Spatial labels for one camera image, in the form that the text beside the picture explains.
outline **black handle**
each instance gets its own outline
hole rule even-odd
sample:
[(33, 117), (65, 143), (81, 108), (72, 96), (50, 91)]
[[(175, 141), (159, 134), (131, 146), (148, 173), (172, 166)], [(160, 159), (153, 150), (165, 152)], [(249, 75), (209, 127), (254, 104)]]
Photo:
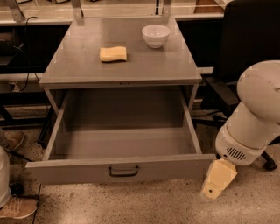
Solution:
[(138, 165), (135, 167), (135, 171), (132, 173), (124, 173), (124, 174), (114, 174), (113, 173), (113, 168), (109, 167), (108, 168), (108, 175), (112, 178), (127, 178), (127, 177), (134, 177), (138, 174)]

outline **gray tabletop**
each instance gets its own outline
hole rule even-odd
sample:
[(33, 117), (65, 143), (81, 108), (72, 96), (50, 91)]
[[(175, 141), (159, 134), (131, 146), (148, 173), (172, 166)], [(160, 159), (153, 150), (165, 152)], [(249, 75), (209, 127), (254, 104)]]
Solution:
[[(141, 30), (166, 25), (171, 35), (159, 49), (147, 46)], [(125, 46), (126, 62), (102, 63), (101, 47)], [(201, 80), (174, 17), (87, 17), (73, 21), (41, 79), (47, 88), (85, 85), (181, 85)]]

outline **white bowl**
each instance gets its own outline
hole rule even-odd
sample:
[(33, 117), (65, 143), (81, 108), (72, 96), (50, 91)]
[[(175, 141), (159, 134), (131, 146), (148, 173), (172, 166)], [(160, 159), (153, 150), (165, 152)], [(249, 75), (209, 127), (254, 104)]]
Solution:
[(142, 29), (143, 39), (151, 48), (161, 47), (170, 35), (170, 29), (160, 24), (147, 25)]

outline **floor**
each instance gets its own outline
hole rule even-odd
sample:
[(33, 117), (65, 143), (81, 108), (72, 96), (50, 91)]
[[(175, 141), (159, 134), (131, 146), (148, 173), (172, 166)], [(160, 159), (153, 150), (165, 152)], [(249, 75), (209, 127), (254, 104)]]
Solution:
[[(40, 127), (22, 129), (20, 149), (40, 160), (44, 149), (37, 143)], [(197, 126), (204, 153), (214, 152), (217, 129)], [(280, 164), (280, 150), (268, 153)], [(109, 223), (208, 223), (241, 224), (280, 221), (280, 168), (265, 171), (263, 160), (238, 167), (237, 178), (214, 201), (200, 197), (203, 179), (172, 179), (136, 183), (41, 185), (26, 169), (25, 161), (12, 157), (10, 182), (24, 185), (24, 196), (38, 198), (38, 210), (22, 220), (1, 219), (3, 224), (109, 224)]]

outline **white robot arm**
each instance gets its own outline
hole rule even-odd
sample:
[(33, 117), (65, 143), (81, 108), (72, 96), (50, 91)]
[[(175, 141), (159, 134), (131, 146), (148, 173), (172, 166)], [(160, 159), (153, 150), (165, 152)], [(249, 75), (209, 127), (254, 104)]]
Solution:
[(216, 137), (222, 157), (210, 165), (202, 193), (217, 198), (235, 178), (236, 165), (249, 165), (280, 136), (280, 61), (249, 67), (237, 83), (241, 99)]

